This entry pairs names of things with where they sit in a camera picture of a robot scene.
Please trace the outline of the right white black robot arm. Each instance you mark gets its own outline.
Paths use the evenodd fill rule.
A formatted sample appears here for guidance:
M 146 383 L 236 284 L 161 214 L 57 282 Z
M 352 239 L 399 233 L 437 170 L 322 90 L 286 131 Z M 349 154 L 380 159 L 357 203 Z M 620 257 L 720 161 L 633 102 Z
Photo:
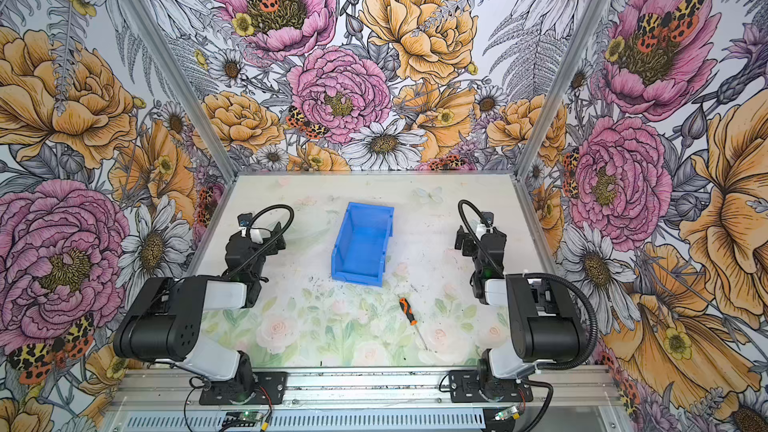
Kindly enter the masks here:
M 459 202 L 462 225 L 455 248 L 472 259 L 473 295 L 481 304 L 507 309 L 509 339 L 482 352 L 474 372 L 448 373 L 454 403 L 524 402 L 533 398 L 531 377 L 564 371 L 585 363 L 596 348 L 599 326 L 590 300 L 578 287 L 543 272 L 506 273 L 502 262 L 506 235 L 481 212 L 471 226 Z

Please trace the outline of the orange black handled screwdriver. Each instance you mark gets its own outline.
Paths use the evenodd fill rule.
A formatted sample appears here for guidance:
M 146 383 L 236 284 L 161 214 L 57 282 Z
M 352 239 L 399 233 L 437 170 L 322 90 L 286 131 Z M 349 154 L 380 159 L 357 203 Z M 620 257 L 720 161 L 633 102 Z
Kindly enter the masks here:
M 413 308 L 412 308 L 410 302 L 405 297 L 400 297 L 398 302 L 399 302 L 399 306 L 400 306 L 400 309 L 401 309 L 402 313 L 406 317 L 409 325 L 414 329 L 414 331 L 416 333 L 416 336 L 419 338 L 421 344 L 423 345 L 423 348 L 426 351 L 428 351 L 427 343 L 426 343 L 426 341 L 425 341 L 425 339 L 424 339 L 424 337 L 421 334 L 421 331 L 419 329 L 419 321 L 418 321 L 418 319 L 416 318 L 416 316 L 415 316 L 415 314 L 413 312 Z

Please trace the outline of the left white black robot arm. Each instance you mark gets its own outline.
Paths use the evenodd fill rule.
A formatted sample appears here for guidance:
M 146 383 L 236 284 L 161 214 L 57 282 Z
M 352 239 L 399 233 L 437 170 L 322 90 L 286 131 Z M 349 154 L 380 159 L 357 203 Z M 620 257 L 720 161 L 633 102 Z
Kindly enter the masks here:
M 244 351 L 228 349 L 201 331 L 211 311 L 249 310 L 263 285 L 266 258 L 286 248 L 285 232 L 295 218 L 286 204 L 238 216 L 240 230 L 225 247 L 220 275 L 152 278 L 141 287 L 113 338 L 115 354 L 148 364 L 168 364 L 193 374 L 209 404 L 268 404 L 270 385 L 253 371 Z

